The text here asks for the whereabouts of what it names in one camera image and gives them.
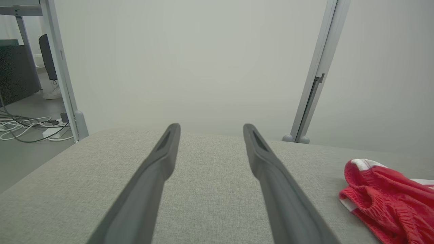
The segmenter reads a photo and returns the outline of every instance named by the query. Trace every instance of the power strip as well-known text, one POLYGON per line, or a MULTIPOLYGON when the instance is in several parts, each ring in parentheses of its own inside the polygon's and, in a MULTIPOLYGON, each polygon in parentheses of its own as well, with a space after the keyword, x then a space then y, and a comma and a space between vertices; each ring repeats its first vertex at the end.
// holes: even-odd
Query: power strip
MULTIPOLYGON (((65 125, 65 124, 66 123, 61 123, 61 124, 58 124, 57 126, 62 126, 62 125, 65 125)), ((45 138, 45 137, 48 137, 48 136, 52 135, 52 136, 50 136, 51 139, 57 139, 57 138, 60 138, 68 129, 69 129, 69 127, 64 127, 64 128, 48 128, 46 131, 44 131, 42 133, 42 137, 45 138)))

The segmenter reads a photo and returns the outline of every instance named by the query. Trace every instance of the white stripe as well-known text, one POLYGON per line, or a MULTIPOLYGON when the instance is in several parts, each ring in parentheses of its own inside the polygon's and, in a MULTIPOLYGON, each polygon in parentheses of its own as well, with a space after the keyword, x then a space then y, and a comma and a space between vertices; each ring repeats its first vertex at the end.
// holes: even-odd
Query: white stripe
POLYGON ((357 205, 355 205, 354 202, 352 202, 349 198, 339 200, 341 201, 342 205, 344 205, 350 212, 358 208, 357 205))
POLYGON ((411 179, 411 180, 422 185, 434 185, 434 180, 424 180, 424 179, 411 179))
POLYGON ((356 159, 351 160, 351 163, 355 164, 360 171, 368 170, 374 166, 380 166, 380 167, 387 168, 386 166, 380 164, 379 162, 375 162, 375 161, 372 161, 369 159, 357 159, 356 158, 356 159))

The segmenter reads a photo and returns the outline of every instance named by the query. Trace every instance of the white sneaker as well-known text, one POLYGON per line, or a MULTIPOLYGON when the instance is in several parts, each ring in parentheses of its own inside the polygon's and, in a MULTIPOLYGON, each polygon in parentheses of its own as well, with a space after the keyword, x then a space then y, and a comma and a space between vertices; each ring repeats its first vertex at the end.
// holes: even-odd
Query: white sneaker
POLYGON ((51 91, 50 93, 44 93, 42 95, 43 98, 45 99, 57 99, 57 98, 61 98, 62 97, 62 93, 60 92, 60 87, 59 85, 57 85, 53 91, 51 91))

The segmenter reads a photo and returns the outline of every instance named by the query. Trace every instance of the gray fabric surface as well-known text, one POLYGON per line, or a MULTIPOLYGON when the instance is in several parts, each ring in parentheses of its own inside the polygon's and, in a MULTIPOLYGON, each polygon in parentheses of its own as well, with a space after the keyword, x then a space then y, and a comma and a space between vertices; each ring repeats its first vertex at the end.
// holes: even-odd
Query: gray fabric surface
MULTIPOLYGON (((45 163, 0 195, 0 243, 85 243, 162 132, 99 132, 45 163)), ((428 159, 287 142, 269 145, 342 243, 377 243, 339 203, 348 160, 369 158, 409 178, 434 178, 428 159)), ((153 242, 273 242, 242 138, 181 133, 153 242)))

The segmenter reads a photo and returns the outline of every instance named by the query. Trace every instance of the metal frame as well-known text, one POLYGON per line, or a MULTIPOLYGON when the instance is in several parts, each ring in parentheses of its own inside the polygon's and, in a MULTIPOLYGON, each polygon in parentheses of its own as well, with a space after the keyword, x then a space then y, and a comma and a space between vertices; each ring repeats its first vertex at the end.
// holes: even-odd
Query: metal frame
POLYGON ((76 122, 75 112, 77 104, 74 93, 72 91, 71 79, 69 77, 68 67, 66 65, 65 52, 63 51, 62 38, 60 36, 59 24, 57 22, 56 8, 54 0, 2 0, 0 2, 0 14, 13 15, 16 17, 18 27, 23 38, 24 45, 30 53, 31 63, 34 65, 32 52, 30 50, 29 40, 27 38, 26 28, 22 16, 42 16, 44 25, 50 43, 50 50, 53 56, 54 68, 56 70, 57 79, 62 93, 63 103, 68 115, 69 124, 71 125, 74 141, 78 142, 88 136, 87 128, 84 122, 84 117, 79 116, 81 128, 81 137, 76 122))
POLYGON ((293 127, 291 133, 282 139, 285 142, 306 144, 310 142, 306 132, 329 72, 350 3, 351 0, 328 0, 327 2, 293 127))

